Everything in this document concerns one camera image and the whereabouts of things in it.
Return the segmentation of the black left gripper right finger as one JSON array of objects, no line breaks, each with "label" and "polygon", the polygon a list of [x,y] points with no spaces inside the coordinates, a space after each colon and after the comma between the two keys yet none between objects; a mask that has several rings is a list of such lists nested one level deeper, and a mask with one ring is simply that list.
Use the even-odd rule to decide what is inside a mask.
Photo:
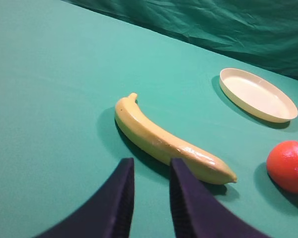
[{"label": "black left gripper right finger", "polygon": [[202,185],[182,159],[170,164],[170,209],[177,238],[266,238]]}]

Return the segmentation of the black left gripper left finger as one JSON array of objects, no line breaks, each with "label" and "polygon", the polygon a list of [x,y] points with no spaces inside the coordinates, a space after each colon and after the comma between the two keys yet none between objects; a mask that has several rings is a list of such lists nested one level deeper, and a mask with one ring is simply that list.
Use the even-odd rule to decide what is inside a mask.
[{"label": "black left gripper left finger", "polygon": [[81,207],[37,237],[128,238],[134,200],[134,159],[124,158],[106,182]]}]

